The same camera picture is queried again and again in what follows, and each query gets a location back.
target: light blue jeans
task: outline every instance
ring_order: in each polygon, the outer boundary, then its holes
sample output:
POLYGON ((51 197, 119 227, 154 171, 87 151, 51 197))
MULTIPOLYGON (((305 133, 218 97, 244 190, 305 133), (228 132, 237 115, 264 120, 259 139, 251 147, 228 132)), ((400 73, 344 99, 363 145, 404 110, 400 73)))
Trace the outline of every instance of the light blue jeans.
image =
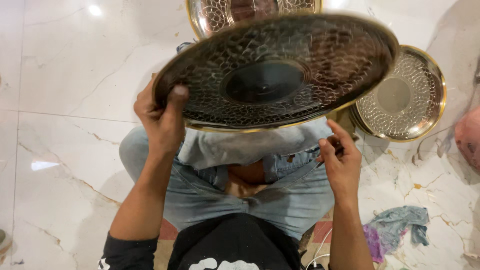
MULTIPOLYGON (((325 166, 315 168, 318 153, 315 148, 293 158, 264 157, 265 180, 272 184, 243 199, 223 192, 228 181, 226 166, 196 170, 175 156, 163 216, 180 231, 211 218, 248 213, 300 240, 334 204, 325 166)), ((120 159, 134 182, 140 177, 147 155, 145 130, 134 128, 120 144, 120 159)))

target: hand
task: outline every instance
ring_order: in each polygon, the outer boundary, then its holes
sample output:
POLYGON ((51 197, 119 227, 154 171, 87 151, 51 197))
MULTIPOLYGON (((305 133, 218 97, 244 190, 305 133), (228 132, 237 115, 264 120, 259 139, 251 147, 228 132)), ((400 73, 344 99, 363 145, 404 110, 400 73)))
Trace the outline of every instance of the hand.
POLYGON ((327 124, 334 135, 320 139, 320 156, 317 161, 325 161, 328 181, 337 202, 358 202, 358 185, 360 177, 361 154, 352 138, 339 124, 328 120, 327 124), (335 146, 341 144, 343 153, 337 157, 335 146))
POLYGON ((137 95, 133 110, 138 115, 148 136, 149 154, 175 155, 185 135, 182 111, 188 101, 188 89, 176 85, 167 97, 167 107, 159 109, 152 96, 152 84, 137 95))

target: purple cloth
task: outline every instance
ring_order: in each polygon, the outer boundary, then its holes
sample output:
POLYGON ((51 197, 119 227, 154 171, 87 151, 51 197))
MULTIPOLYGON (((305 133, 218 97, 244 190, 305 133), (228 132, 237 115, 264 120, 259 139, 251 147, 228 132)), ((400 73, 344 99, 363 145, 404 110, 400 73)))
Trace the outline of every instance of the purple cloth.
POLYGON ((402 237, 407 233, 407 226, 412 225, 412 242, 428 245, 428 212, 426 208, 404 206, 386 210, 363 226, 370 255, 374 262, 384 261, 385 254, 398 248, 402 237))

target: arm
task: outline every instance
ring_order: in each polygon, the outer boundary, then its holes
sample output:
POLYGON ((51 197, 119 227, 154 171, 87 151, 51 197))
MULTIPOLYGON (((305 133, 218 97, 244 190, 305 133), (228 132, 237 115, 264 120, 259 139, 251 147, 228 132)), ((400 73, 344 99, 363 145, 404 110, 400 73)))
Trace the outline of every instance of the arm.
POLYGON ((319 141, 321 156, 335 196, 330 266, 333 270, 373 270, 373 261, 363 234, 358 209, 361 154, 350 135, 328 120, 335 135, 319 141), (340 143, 343 155, 337 157, 333 145, 340 143))
POLYGON ((138 94, 133 106, 145 127, 149 154, 110 227, 110 235, 120 240, 158 237, 173 158, 185 132, 182 110, 188 99, 187 88, 175 86, 167 107, 159 110, 152 101, 152 83, 138 94))

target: metal thali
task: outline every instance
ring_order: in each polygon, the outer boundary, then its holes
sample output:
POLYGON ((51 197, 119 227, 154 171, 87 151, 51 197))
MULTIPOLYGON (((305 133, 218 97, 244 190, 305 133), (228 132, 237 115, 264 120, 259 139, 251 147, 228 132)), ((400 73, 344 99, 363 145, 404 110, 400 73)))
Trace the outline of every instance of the metal thali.
POLYGON ((186 0, 190 23, 199 39, 245 20, 319 13, 322 0, 186 0))
POLYGON ((394 70, 350 107, 350 118, 364 132, 394 142, 427 134, 440 120, 445 79, 426 52, 402 45, 394 70))
POLYGON ((159 106, 190 90, 187 126, 255 132, 296 125, 351 105, 392 69, 398 41, 362 18, 310 14, 243 21, 187 48, 158 74, 159 106))

